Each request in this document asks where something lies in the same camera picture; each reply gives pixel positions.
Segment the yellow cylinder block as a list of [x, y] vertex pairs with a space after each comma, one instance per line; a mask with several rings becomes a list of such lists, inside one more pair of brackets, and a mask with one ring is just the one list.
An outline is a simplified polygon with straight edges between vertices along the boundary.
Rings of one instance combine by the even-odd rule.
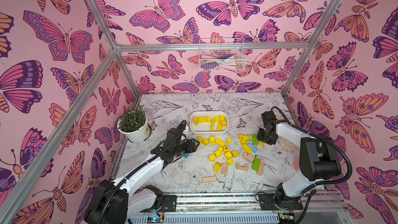
[[194, 117], [194, 125], [199, 125], [199, 118], [198, 117]]

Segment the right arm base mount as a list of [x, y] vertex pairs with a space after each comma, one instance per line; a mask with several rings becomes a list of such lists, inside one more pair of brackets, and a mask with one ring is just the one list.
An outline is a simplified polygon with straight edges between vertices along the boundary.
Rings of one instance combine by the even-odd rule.
[[259, 192], [255, 195], [255, 199], [260, 204], [262, 211], [290, 211], [303, 210], [301, 198], [290, 198], [283, 194], [267, 194]]

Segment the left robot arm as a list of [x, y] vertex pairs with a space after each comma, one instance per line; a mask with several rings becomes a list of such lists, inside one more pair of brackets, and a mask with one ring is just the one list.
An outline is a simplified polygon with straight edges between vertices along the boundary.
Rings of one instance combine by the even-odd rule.
[[158, 213], [164, 209], [163, 191], [146, 182], [183, 154], [197, 151], [199, 141], [188, 139], [186, 132], [187, 122], [183, 120], [178, 127], [168, 130], [165, 140], [132, 171], [113, 181], [100, 182], [84, 221], [87, 224], [130, 224], [132, 217], [141, 211]]

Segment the yellow long block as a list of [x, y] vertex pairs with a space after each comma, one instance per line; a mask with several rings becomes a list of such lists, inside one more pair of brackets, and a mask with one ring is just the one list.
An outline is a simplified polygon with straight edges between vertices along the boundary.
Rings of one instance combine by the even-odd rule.
[[220, 115], [218, 117], [218, 126], [217, 126], [217, 131], [222, 131], [224, 127], [228, 125], [226, 118], [224, 115]]

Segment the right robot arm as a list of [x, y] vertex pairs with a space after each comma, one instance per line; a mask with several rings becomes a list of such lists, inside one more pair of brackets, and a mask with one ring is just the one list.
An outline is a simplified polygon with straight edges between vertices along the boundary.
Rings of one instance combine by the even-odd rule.
[[278, 107], [263, 112], [261, 119], [263, 127], [257, 134], [260, 141], [275, 145], [279, 138], [284, 138], [300, 149], [299, 170], [277, 187], [275, 196], [304, 197], [317, 186], [341, 184], [351, 178], [351, 161], [328, 136], [295, 125]]

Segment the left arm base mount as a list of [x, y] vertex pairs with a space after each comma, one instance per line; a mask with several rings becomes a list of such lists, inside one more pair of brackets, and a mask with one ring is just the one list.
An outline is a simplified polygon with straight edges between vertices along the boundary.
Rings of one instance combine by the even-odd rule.
[[155, 203], [149, 209], [145, 209], [147, 213], [159, 212], [176, 212], [177, 196], [176, 195], [163, 195], [162, 198], [156, 199]]

